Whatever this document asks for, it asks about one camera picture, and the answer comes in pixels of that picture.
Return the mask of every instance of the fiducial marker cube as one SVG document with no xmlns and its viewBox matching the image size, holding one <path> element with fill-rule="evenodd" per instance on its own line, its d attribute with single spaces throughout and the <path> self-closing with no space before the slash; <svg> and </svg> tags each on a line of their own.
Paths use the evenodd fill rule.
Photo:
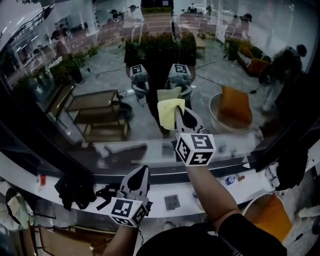
<svg viewBox="0 0 320 256">
<path fill-rule="evenodd" d="M 180 133 L 175 151 L 185 166 L 207 166 L 217 148 L 212 134 Z"/>
<path fill-rule="evenodd" d="M 135 228 L 148 212 L 142 201 L 118 197 L 111 198 L 110 208 L 109 216 L 117 224 Z"/>
</svg>

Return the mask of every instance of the sofa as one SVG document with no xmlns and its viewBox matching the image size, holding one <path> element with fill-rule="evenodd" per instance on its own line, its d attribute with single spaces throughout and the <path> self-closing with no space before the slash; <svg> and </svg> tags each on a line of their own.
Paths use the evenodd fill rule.
<svg viewBox="0 0 320 256">
<path fill-rule="evenodd" d="M 240 44 L 236 55 L 237 62 L 252 77 L 258 77 L 260 72 L 271 63 L 271 58 L 256 46 Z"/>
</svg>

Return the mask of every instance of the railing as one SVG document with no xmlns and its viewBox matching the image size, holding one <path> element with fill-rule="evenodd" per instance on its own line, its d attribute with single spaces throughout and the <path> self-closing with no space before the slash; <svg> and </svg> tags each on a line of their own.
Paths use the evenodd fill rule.
<svg viewBox="0 0 320 256">
<path fill-rule="evenodd" d="M 40 12 L 37 16 L 35 16 L 32 20 L 22 24 L 18 32 L 15 33 L 13 41 L 21 37 L 24 33 L 33 30 L 35 27 L 44 22 L 55 6 L 55 4 L 50 5 L 45 10 Z"/>
</svg>

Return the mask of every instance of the glass window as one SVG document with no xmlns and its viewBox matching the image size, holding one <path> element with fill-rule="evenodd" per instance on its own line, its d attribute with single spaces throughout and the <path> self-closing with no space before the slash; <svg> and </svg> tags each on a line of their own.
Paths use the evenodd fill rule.
<svg viewBox="0 0 320 256">
<path fill-rule="evenodd" d="M 0 2 L 0 70 L 97 174 L 183 166 L 181 100 L 214 135 L 212 163 L 265 149 L 295 117 L 318 45 L 312 0 L 54 2 Z"/>
</svg>

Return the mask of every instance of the gray floor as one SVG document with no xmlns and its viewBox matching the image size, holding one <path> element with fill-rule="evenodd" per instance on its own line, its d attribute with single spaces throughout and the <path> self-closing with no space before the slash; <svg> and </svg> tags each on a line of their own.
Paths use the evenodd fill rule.
<svg viewBox="0 0 320 256">
<path fill-rule="evenodd" d="M 209 101 L 212 96 L 222 92 L 220 85 L 231 86 L 242 92 L 250 92 L 259 88 L 256 94 L 249 94 L 249 103 L 253 112 L 253 127 L 259 128 L 265 122 L 261 110 L 266 100 L 266 88 L 260 86 L 258 79 L 256 77 L 250 77 L 236 61 L 229 61 L 228 58 L 224 58 L 225 52 L 220 42 L 205 40 L 205 43 L 205 55 L 203 55 L 202 50 L 197 52 L 196 68 L 199 69 L 196 70 L 197 76 L 192 83 L 193 86 L 196 86 L 192 92 L 192 98 L 196 100 L 195 102 L 191 101 L 192 108 L 195 108 L 196 113 L 204 115 L 204 119 L 210 121 Z M 74 89 L 74 95 L 110 89 L 118 89 L 120 94 L 124 95 L 124 91 L 131 89 L 131 80 L 126 75 L 124 64 L 125 49 L 124 46 L 118 49 L 118 46 L 119 44 L 101 47 L 97 55 L 86 59 L 85 66 L 89 67 L 92 73 L 112 72 L 103 73 L 96 78 L 95 75 L 88 73 L 86 67 L 83 67 L 81 73 L 84 78 L 84 83 Z M 124 102 L 130 104 L 132 107 L 133 116 L 130 121 L 131 133 L 129 140 L 161 139 L 163 135 L 151 115 L 148 106 L 142 108 L 137 103 L 135 95 L 131 94 L 133 93 L 129 93 L 128 96 L 123 99 Z M 65 113 L 62 113 L 60 119 L 68 127 L 66 133 L 69 137 L 73 141 L 81 141 L 82 137 L 70 118 Z"/>
<path fill-rule="evenodd" d="M 305 174 L 304 179 L 302 180 L 299 186 L 296 186 L 293 189 L 288 190 L 286 194 L 281 197 L 293 225 L 293 228 L 287 236 L 287 238 L 285 239 L 283 245 L 288 248 L 299 234 L 307 232 L 303 235 L 301 239 L 294 242 L 290 246 L 288 250 L 289 256 L 306 255 L 306 253 L 312 248 L 312 246 L 318 239 L 317 235 L 313 235 L 312 232 L 309 231 L 312 228 L 314 218 L 307 218 L 306 220 L 301 220 L 295 217 L 295 212 L 297 210 L 311 206 L 310 198 L 313 192 L 313 177 L 311 171 L 308 171 Z M 117 226 L 108 216 L 88 213 L 74 209 L 71 212 L 69 212 L 65 210 L 62 205 L 51 203 L 44 199 L 38 201 L 36 212 L 56 217 L 56 219 L 49 219 L 37 216 L 35 220 L 35 225 L 44 225 L 49 227 L 52 225 L 56 225 L 59 227 L 78 225 L 86 228 L 109 231 L 115 231 L 117 229 Z M 162 232 L 164 225 L 167 221 L 173 222 L 178 227 L 191 226 L 192 224 L 202 222 L 202 217 L 202 214 L 197 214 L 170 218 L 145 218 L 140 225 L 140 230 L 142 232 L 144 242 L 146 242 L 148 239 Z M 135 252 L 138 251 L 140 246 L 141 237 L 138 236 Z"/>
</svg>

